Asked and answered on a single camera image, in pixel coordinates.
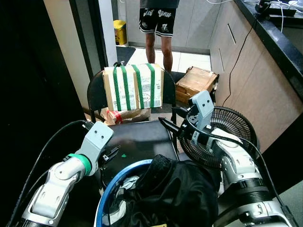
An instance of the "white floor tile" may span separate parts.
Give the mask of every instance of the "white floor tile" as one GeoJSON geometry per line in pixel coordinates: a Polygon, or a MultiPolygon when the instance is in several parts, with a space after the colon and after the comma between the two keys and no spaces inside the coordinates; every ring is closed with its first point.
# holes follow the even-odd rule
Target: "white floor tile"
{"type": "Polygon", "coordinates": [[[210,61],[209,55],[195,53],[181,53],[180,59],[191,59],[195,61],[210,61]]]}
{"type": "Polygon", "coordinates": [[[191,60],[191,59],[180,59],[180,63],[179,63],[179,68],[178,68],[178,72],[183,72],[185,73],[186,70],[189,67],[198,67],[204,70],[209,70],[211,71],[211,65],[210,62],[207,61],[195,61],[195,60],[191,60]]]}
{"type": "MultiPolygon", "coordinates": [[[[199,67],[205,70],[211,70],[210,57],[209,55],[202,54],[191,54],[191,53],[180,53],[172,52],[173,64],[172,71],[178,71],[185,73],[186,70],[191,67],[199,67]]],[[[163,54],[161,50],[155,50],[155,63],[163,66],[163,54]]],[[[130,58],[128,64],[145,64],[147,63],[147,57],[145,48],[136,48],[136,51],[130,58]]]]}

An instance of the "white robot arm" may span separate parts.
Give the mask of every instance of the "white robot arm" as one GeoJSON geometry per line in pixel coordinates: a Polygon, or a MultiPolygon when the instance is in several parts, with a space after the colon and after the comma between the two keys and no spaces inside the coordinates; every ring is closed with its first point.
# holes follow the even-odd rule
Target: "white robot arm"
{"type": "MultiPolygon", "coordinates": [[[[244,226],[297,226],[288,208],[272,201],[258,167],[244,149],[241,139],[211,127],[214,105],[208,91],[194,95],[189,104],[192,106],[189,109],[174,109],[185,119],[181,127],[164,118],[159,120],[165,128],[176,134],[180,141],[185,141],[186,138],[186,141],[191,140],[196,145],[198,142],[205,145],[207,152],[215,156],[220,163],[224,192],[218,197],[219,217],[214,226],[223,227],[236,219],[240,219],[244,226]]],[[[202,164],[202,161],[199,163],[197,159],[200,154],[189,156],[205,167],[207,164],[202,164]]]]}
{"type": "Polygon", "coordinates": [[[68,201],[69,192],[83,176],[92,176],[98,169],[98,159],[114,132],[102,122],[96,122],[86,134],[81,148],[68,155],[65,162],[48,171],[44,185],[35,192],[24,211],[23,226],[56,227],[68,201]]]}

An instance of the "cabinet handle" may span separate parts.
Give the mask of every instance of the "cabinet handle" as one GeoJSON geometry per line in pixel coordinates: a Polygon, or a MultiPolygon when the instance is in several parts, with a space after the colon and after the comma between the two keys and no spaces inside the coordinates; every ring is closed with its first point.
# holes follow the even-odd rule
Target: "cabinet handle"
{"type": "Polygon", "coordinates": [[[231,27],[229,26],[229,24],[228,24],[228,23],[227,23],[227,27],[228,27],[229,33],[230,33],[230,34],[231,34],[231,36],[232,36],[233,43],[234,43],[234,44],[236,44],[235,37],[233,36],[233,33],[232,33],[232,30],[231,30],[231,27]]]}
{"type": "Polygon", "coordinates": [[[224,66],[223,66],[223,61],[222,61],[222,56],[221,56],[221,50],[220,50],[220,48],[219,48],[219,56],[220,56],[220,60],[221,60],[222,69],[223,69],[223,72],[224,72],[224,66]]]}

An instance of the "black shorts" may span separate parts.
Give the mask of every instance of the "black shorts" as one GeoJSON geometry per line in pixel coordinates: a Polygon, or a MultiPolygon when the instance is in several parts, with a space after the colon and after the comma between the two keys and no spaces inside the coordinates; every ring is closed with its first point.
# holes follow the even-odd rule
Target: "black shorts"
{"type": "Polygon", "coordinates": [[[172,37],[175,16],[176,9],[140,9],[140,30],[144,33],[156,33],[158,36],[172,37]]]}

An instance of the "green ring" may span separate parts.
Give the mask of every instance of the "green ring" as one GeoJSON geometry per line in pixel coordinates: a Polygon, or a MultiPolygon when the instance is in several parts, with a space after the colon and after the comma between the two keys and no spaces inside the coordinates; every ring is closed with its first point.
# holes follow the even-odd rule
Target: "green ring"
{"type": "Polygon", "coordinates": [[[89,160],[84,155],[69,154],[68,156],[75,157],[75,158],[79,159],[82,162],[82,164],[85,167],[85,176],[88,176],[90,174],[91,164],[90,164],[89,160]]]}

